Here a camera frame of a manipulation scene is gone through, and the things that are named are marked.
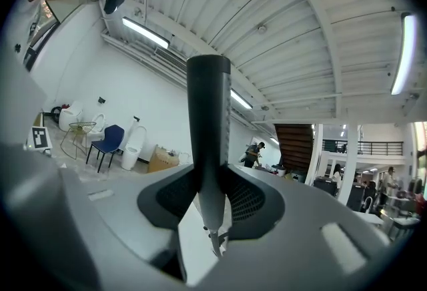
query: ceiling light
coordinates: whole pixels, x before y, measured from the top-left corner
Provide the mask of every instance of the ceiling light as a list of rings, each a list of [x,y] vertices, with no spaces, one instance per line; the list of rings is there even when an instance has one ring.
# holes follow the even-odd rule
[[[402,52],[400,54],[398,73],[393,83],[392,95],[397,95],[402,92],[411,68],[412,58],[414,57],[415,42],[416,19],[413,15],[407,15],[403,18]]]
[[[161,47],[163,47],[165,49],[167,49],[167,47],[169,47],[169,41],[166,38],[159,36],[158,34],[152,32],[150,29],[142,26],[141,24],[138,24],[138,23],[130,20],[127,17],[123,17],[122,21],[123,21],[124,25],[126,25],[127,27],[130,27],[132,30],[135,30],[136,32],[147,37],[148,39],[152,40],[153,42],[156,42]]]
[[[252,109],[252,106],[248,104],[239,94],[237,94],[234,90],[231,90],[232,97],[235,99],[240,105],[245,107],[246,109]]]

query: white column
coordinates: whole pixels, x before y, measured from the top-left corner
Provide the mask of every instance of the white column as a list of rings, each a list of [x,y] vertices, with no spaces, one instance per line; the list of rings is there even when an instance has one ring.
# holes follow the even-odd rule
[[[320,154],[320,163],[318,171],[316,172],[317,176],[326,177],[326,169],[328,168],[328,162],[329,162],[329,151],[322,151]]]
[[[372,177],[372,180],[375,182],[376,187],[378,187],[378,183],[380,182],[380,173],[375,171],[374,176]]]
[[[320,161],[320,155],[322,154],[322,143],[323,143],[323,124],[317,123],[314,127],[316,135],[314,136],[312,158],[310,160],[310,167],[308,168],[306,183],[308,186],[312,185],[313,179],[316,177],[318,170],[318,163]]]
[[[332,178],[334,176],[334,169],[336,164],[336,158],[332,159],[332,165],[331,165],[331,171],[329,173],[329,178]]]
[[[352,190],[354,172],[356,171],[356,163],[358,159],[358,126],[355,123],[348,124],[347,139],[346,170],[344,172],[344,178],[338,194],[338,201],[345,206],[347,205],[348,197]]]

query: staircase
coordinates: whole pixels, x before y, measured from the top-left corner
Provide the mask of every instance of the staircase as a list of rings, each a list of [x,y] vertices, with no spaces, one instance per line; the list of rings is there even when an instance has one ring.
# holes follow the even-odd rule
[[[307,172],[313,152],[311,125],[276,124],[283,166],[286,169]]]

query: table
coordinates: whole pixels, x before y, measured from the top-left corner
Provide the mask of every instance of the table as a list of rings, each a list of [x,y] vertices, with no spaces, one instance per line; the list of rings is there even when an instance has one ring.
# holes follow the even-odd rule
[[[375,214],[367,214],[367,213],[361,213],[361,212],[353,212],[353,213],[355,213],[357,216],[359,216],[359,218],[365,220],[366,222],[369,222],[370,224],[382,225],[384,223],[384,220],[380,219]]]
[[[85,156],[87,156],[87,148],[85,148],[83,150],[83,148],[79,147],[77,142],[75,142],[75,140],[77,139],[77,136],[79,135],[84,135],[85,136],[85,141],[86,141],[86,145],[87,146],[87,134],[91,131],[91,129],[93,129],[93,127],[96,125],[96,123],[94,121],[87,121],[87,122],[77,122],[77,123],[71,123],[69,124],[69,129],[67,131],[67,133],[64,136],[64,139],[62,139],[61,142],[61,149],[62,151],[69,157],[73,158],[73,159],[77,159],[77,148],[79,148],[84,154]],[[62,144],[65,140],[65,138],[67,137],[68,133],[70,132],[74,132],[75,136],[74,136],[74,140],[73,140],[73,145],[75,146],[75,157],[71,156],[70,154],[68,154],[64,148],[62,147]]]

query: black mesh vent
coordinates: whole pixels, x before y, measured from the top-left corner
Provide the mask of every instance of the black mesh vent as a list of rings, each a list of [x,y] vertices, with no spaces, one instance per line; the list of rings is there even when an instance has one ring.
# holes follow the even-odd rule
[[[235,174],[224,180],[224,189],[232,206],[233,224],[255,215],[264,205],[261,189]]]
[[[155,54],[178,68],[180,71],[187,72],[187,65],[185,62],[170,51],[157,48]]]
[[[187,212],[196,193],[194,183],[191,183],[190,176],[189,174],[185,175],[170,183],[166,187],[160,189],[155,197],[163,208],[177,216],[180,220]]]

